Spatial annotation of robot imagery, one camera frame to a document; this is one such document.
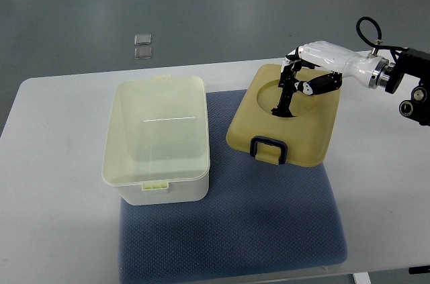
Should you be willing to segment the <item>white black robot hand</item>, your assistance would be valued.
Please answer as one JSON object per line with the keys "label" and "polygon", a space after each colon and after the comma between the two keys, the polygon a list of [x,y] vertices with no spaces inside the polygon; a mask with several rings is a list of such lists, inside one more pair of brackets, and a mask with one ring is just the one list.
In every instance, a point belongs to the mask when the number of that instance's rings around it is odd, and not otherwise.
{"label": "white black robot hand", "polygon": [[[326,73],[309,81],[300,81],[296,73],[305,65],[320,68]],[[279,86],[287,91],[305,95],[321,95],[340,89],[342,79],[353,77],[364,87],[385,87],[390,78],[389,60],[357,52],[325,42],[311,42],[297,47],[284,58]]]}

